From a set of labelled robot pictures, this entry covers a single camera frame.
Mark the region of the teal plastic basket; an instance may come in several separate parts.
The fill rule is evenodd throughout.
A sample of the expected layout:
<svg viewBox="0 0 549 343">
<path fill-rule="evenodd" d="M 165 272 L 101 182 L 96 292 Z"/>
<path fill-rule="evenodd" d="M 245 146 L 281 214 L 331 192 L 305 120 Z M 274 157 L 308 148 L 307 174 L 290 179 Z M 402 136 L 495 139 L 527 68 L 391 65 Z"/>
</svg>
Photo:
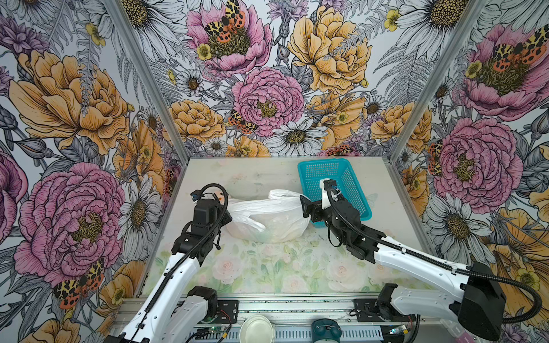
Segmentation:
<svg viewBox="0 0 549 343">
<path fill-rule="evenodd" d="M 360 213 L 362 221 L 370 220 L 373 216 L 370 205 L 363 193 L 362 187 L 354 173 L 353 167 L 346 159 L 316 159 L 302 161 L 297 170 L 300 176 L 303 195 L 311 201 L 322 198 L 324 179 L 335 180 L 343 196 Z"/>
</svg>

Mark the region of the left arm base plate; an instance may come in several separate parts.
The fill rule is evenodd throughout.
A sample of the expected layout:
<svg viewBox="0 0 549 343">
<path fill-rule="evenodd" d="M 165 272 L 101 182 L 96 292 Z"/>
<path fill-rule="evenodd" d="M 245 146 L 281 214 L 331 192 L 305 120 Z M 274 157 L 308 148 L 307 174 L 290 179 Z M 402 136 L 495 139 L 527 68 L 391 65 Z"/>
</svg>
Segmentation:
<svg viewBox="0 0 549 343">
<path fill-rule="evenodd" d="M 240 302 L 238 300 L 215 300 L 209 302 L 203 324 L 236 324 Z"/>
</svg>

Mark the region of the aluminium front rail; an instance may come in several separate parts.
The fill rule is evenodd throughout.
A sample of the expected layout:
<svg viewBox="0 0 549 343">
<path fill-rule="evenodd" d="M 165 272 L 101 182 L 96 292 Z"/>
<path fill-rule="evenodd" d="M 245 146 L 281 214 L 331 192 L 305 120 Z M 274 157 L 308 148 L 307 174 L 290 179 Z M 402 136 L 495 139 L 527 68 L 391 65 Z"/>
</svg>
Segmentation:
<svg viewBox="0 0 549 343">
<path fill-rule="evenodd" d="M 176 310 L 184 309 L 183 297 L 177 303 Z M 414 290 L 397 287 L 390 295 L 378 293 L 342 293 L 342 294 L 226 294 L 217 300 L 238 300 L 240 302 L 237 323 L 241 325 L 249 317 L 260 314 L 274 324 L 308 324 L 313 320 L 328 318 L 343 324 L 354 324 L 356 317 L 349 315 L 354 308 L 353 300 L 360 298 L 377 299 L 378 304 L 389 302 L 404 315 L 421 316 L 424 320 L 458 321 L 458 301 L 451 296 L 435 290 Z M 121 309 L 115 327 L 121 331 L 137 314 L 145 303 L 143 299 L 126 301 Z M 399 323 L 399 322 L 359 322 L 359 323 Z"/>
</svg>

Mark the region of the dark green round container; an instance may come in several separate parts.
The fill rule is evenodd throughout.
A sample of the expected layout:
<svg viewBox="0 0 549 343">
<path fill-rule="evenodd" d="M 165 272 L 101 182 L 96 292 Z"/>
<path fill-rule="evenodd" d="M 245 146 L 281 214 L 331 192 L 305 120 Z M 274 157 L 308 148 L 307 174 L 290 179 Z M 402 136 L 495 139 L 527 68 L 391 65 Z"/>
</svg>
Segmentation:
<svg viewBox="0 0 549 343">
<path fill-rule="evenodd" d="M 324 318 L 311 324 L 313 343 L 340 343 L 343 331 L 336 321 Z"/>
</svg>

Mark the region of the white round cup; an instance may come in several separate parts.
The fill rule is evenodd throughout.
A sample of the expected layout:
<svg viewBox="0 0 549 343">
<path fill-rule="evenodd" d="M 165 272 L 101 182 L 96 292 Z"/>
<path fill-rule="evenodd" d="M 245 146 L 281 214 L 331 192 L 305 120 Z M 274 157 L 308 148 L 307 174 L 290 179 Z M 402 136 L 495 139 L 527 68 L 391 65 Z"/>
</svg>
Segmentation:
<svg viewBox="0 0 549 343">
<path fill-rule="evenodd" d="M 275 329 L 267 319 L 260 314 L 246 319 L 239 332 L 240 343 L 273 343 Z"/>
</svg>

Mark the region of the white plastic bag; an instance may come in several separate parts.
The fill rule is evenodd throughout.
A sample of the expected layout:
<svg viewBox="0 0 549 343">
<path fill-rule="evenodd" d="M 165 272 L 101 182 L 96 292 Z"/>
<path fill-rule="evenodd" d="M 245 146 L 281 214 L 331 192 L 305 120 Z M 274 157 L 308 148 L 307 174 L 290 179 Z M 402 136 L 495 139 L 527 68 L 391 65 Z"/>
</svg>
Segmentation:
<svg viewBox="0 0 549 343">
<path fill-rule="evenodd" d="M 301 237 L 310 223 L 303 216 L 301 194 L 271 190 L 265 200 L 234 200 L 228 205 L 232 221 L 225 230 L 234 238 L 267 244 Z"/>
</svg>

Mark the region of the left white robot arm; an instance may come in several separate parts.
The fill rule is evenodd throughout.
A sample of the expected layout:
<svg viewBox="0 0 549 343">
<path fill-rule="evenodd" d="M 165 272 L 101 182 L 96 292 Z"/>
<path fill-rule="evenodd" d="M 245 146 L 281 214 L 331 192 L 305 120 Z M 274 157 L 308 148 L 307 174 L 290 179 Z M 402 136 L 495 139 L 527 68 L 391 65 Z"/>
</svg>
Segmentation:
<svg viewBox="0 0 549 343">
<path fill-rule="evenodd" d="M 191 279 L 198 273 L 205 257 L 219 246 L 220 231 L 232 221 L 224 201 L 214 196 L 196 199 L 193 219 L 174 241 L 172 255 L 152 293 L 120 334 L 109 335 L 105 342 L 174 342 L 216 313 L 216 291 L 207 289 L 177 303 Z"/>
</svg>

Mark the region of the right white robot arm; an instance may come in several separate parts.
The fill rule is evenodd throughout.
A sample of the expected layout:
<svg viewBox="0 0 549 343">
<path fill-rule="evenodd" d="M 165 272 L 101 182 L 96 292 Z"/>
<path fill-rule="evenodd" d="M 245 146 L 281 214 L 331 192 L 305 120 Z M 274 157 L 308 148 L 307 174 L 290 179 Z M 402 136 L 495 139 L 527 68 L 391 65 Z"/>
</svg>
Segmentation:
<svg viewBox="0 0 549 343">
<path fill-rule="evenodd" d="M 500 339 L 506 296 L 487 266 L 449 262 L 408 247 L 364 225 L 335 180 L 321 180 L 320 188 L 318 201 L 300 196 L 304 218 L 323 222 L 329 236 L 336 237 L 353 257 L 403 272 L 432 287 L 413 290 L 386 284 L 369 312 L 384 320 L 434 317 L 454 321 L 485 340 Z"/>
</svg>

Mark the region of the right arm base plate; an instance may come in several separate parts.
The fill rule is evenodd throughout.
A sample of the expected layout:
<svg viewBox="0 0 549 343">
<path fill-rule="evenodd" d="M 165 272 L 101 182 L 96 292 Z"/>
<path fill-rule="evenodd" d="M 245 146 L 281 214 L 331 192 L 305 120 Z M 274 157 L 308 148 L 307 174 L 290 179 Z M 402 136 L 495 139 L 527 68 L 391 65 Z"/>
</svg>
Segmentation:
<svg viewBox="0 0 549 343">
<path fill-rule="evenodd" d="M 389 302 L 378 304 L 374 298 L 360 298 L 353 300 L 354 308 L 350 311 L 351 317 L 359 322 L 405 322 L 415 324 L 417 316 L 401 314 Z"/>
</svg>

